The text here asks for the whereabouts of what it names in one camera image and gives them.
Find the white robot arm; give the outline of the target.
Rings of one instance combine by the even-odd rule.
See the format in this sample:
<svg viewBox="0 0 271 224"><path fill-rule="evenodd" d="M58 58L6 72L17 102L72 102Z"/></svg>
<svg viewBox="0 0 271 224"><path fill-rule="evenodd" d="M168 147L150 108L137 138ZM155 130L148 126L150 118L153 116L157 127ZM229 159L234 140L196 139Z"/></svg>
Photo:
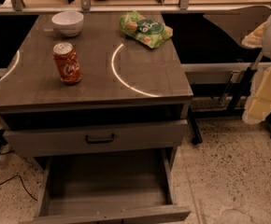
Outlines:
<svg viewBox="0 0 271 224"><path fill-rule="evenodd" d="M242 40L248 48L261 48L263 56L271 60L271 15ZM271 113L271 66L255 74L250 88L250 97L245 104L242 119L247 124L264 121Z"/></svg>

